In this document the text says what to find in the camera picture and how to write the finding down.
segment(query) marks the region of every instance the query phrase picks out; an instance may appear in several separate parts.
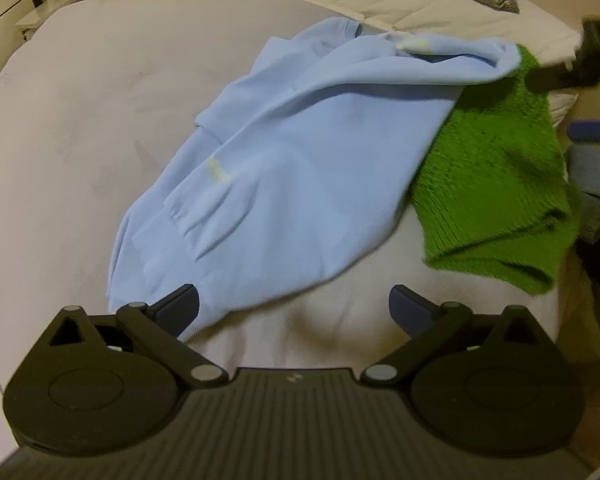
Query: light blue sweatshirt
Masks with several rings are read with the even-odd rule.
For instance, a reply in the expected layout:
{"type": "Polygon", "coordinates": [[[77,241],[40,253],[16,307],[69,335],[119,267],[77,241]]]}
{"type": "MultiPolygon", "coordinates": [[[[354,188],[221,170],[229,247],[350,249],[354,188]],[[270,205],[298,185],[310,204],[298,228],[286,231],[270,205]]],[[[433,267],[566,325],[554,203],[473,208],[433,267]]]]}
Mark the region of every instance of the light blue sweatshirt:
{"type": "Polygon", "coordinates": [[[358,25],[329,18],[270,38],[251,72],[196,117],[122,220],[111,311],[193,283],[200,313],[184,339],[342,272],[390,234],[463,86],[520,63],[496,39],[356,37],[358,25]]]}

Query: silver screw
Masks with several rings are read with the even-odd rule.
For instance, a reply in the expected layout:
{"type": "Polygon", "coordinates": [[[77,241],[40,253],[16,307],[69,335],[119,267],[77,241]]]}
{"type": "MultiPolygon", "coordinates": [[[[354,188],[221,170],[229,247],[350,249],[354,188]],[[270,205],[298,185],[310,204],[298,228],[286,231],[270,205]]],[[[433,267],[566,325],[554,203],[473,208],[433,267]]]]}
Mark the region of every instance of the silver screw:
{"type": "Polygon", "coordinates": [[[222,368],[216,365],[198,365],[191,370],[191,377],[199,381],[215,381],[222,377],[222,368]]]}
{"type": "Polygon", "coordinates": [[[373,381],[390,381],[398,375],[391,365],[373,365],[365,370],[365,375],[373,381]]]}

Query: ribbed black surface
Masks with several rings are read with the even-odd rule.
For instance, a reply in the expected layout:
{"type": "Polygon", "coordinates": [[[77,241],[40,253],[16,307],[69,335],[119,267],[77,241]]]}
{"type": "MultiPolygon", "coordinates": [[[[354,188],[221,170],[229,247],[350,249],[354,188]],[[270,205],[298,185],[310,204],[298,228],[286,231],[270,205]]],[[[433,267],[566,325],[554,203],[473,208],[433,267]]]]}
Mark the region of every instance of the ribbed black surface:
{"type": "Polygon", "coordinates": [[[138,446],[94,458],[23,449],[0,480],[580,480],[565,450],[494,459],[421,428],[395,392],[348,370],[241,370],[189,396],[179,416],[138,446]]]}

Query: green knit sweater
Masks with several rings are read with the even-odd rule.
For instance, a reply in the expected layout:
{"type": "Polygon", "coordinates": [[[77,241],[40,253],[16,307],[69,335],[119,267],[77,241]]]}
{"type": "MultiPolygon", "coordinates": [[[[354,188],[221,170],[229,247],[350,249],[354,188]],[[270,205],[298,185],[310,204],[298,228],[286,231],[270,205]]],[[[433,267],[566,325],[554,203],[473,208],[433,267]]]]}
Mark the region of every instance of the green knit sweater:
{"type": "Polygon", "coordinates": [[[413,186],[426,263],[549,291],[578,218],[546,95],[529,92],[538,62],[520,46],[512,76],[467,86],[413,186]]]}

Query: bed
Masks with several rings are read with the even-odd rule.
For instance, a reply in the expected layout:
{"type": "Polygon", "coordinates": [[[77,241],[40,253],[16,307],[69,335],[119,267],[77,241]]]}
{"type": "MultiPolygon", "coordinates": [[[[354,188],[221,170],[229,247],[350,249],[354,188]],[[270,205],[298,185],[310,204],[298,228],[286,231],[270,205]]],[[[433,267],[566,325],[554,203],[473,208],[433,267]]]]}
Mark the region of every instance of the bed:
{"type": "MultiPolygon", "coordinates": [[[[87,0],[56,12],[0,74],[0,390],[63,305],[106,311],[122,215],[190,135],[196,113],[248,72],[268,37],[341,13],[385,30],[499,36],[542,62],[573,55],[574,30],[518,3],[511,14],[471,0],[87,0]]],[[[555,124],[574,99],[551,95],[555,124]]],[[[557,335],[568,294],[531,297],[497,280],[432,270],[422,241],[408,208],[389,240],[337,279],[233,314],[189,343],[231,372],[359,373],[406,340],[387,308],[395,283],[480,313],[524,304],[557,335]]],[[[14,446],[0,414],[0,460],[14,446]]]]}

